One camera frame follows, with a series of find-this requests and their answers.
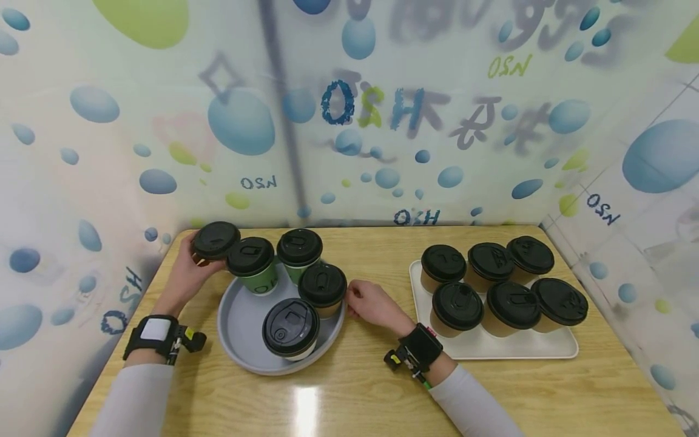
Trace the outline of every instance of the green paper cup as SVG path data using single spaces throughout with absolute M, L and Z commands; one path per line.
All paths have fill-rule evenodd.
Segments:
M 298 285 L 303 272 L 320 260 L 323 240 L 310 229 L 292 229 L 282 235 L 277 243 L 277 256 L 294 285 Z
M 228 270 L 253 294 L 265 296 L 277 285 L 274 247 L 265 238 L 248 237 L 233 245 L 226 258 Z

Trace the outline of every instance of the table surface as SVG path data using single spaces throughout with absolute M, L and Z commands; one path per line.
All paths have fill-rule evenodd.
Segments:
M 385 227 L 314 229 L 323 258 L 348 279 L 381 284 L 415 318 L 408 266 L 432 244 L 462 253 L 482 241 L 506 244 L 532 235 L 554 250 L 548 276 L 584 291 L 544 232 L 534 226 Z M 276 243 L 286 229 L 246 229 Z M 132 325 L 146 316 L 177 255 L 172 245 Z M 387 332 L 351 318 L 332 348 L 312 366 L 280 377 L 247 372 L 218 341 L 216 313 L 231 282 L 221 272 L 203 286 L 180 320 L 205 332 L 204 351 L 180 354 L 163 436 L 406 436 L 458 435 L 425 389 L 405 371 L 391 373 L 382 359 L 396 345 Z M 600 315 L 573 329 L 580 345 L 571 360 L 462 361 L 511 414 L 527 436 L 681 436 L 679 426 Z M 124 335 L 80 412 L 70 436 L 86 436 L 111 382 L 123 366 Z

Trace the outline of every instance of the black plastic lid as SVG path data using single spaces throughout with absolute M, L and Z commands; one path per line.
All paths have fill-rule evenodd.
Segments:
M 534 237 L 515 238 L 507 244 L 507 250 L 519 268 L 534 275 L 544 275 L 554 267 L 554 253 Z
M 452 246 L 437 244 L 422 252 L 422 268 L 438 282 L 458 281 L 466 274 L 466 260 Z
M 473 329 L 483 320 L 483 302 L 473 288 L 447 282 L 432 295 L 432 308 L 444 324 L 459 331 Z
M 514 282 L 499 282 L 488 290 L 488 307 L 501 322 L 517 329 L 529 329 L 541 319 L 536 295 Z
M 539 299 L 541 312 L 556 323 L 571 327 L 587 317 L 587 299 L 564 280 L 539 279 L 532 284 L 531 291 Z
M 192 246 L 204 259 L 223 259 L 231 246 L 240 240 L 240 231 L 233 223 L 211 222 L 199 229 Z
M 497 243 L 478 243 L 468 250 L 468 264 L 487 280 L 502 281 L 512 275 L 514 262 L 507 249 Z
M 298 280 L 298 295 L 313 306 L 327 308 L 345 297 L 347 278 L 332 264 L 313 264 Z
M 236 276 L 254 276 L 274 261 L 274 247 L 261 237 L 247 237 L 233 245 L 226 265 Z
M 314 262 L 323 252 L 323 240 L 310 229 L 292 229 L 277 243 L 277 256 L 288 266 L 302 267 Z
M 307 350 L 318 338 L 318 312 L 301 299 L 285 299 L 272 307 L 262 324 L 265 346 L 281 357 Z

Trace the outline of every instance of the coffee cup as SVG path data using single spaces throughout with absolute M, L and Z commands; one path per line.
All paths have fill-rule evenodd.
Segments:
M 587 317 L 587 298 L 564 280 L 539 279 L 531 286 L 531 291 L 541 308 L 541 320 L 533 327 L 535 331 L 547 333 L 573 327 Z
M 247 237 L 233 244 L 226 265 L 248 290 L 258 296 L 270 294 L 277 285 L 274 247 L 265 238 Z
M 541 241 L 530 236 L 517 237 L 507 244 L 512 255 L 514 271 L 510 280 L 526 285 L 554 267 L 554 253 Z
M 432 295 L 430 325 L 442 337 L 456 337 L 483 320 L 483 302 L 473 288 L 461 282 L 448 282 Z
M 199 229 L 192 249 L 202 259 L 224 259 L 233 244 L 240 240 L 240 231 L 233 223 L 212 222 Z
M 481 326 L 495 337 L 507 337 L 534 327 L 541 310 L 534 293 L 514 282 L 498 282 L 486 297 Z
M 320 319 L 301 299 L 285 299 L 272 307 L 262 324 L 265 346 L 278 357 L 300 361 L 315 349 Z
M 329 319 L 335 314 L 346 291 L 345 274 L 331 264 L 313 264 L 298 281 L 298 295 L 313 305 L 321 319 Z
M 477 293 L 486 293 L 496 282 L 512 275 L 514 263 L 507 249 L 497 243 L 478 243 L 468 250 L 468 268 L 463 281 Z
M 420 283 L 429 294 L 434 293 L 441 284 L 460 281 L 466 273 L 466 260 L 463 255 L 445 244 L 426 248 L 422 252 L 420 262 Z
M 292 229 L 277 243 L 277 256 L 284 264 L 291 281 L 298 285 L 301 274 L 320 260 L 323 240 L 310 229 Z

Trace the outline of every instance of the person's left hand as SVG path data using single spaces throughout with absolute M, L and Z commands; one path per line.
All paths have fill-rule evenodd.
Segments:
M 165 289 L 160 294 L 151 314 L 178 317 L 187 302 L 192 300 L 208 278 L 225 267 L 223 260 L 202 260 L 194 254 L 192 241 L 196 232 L 184 237 Z

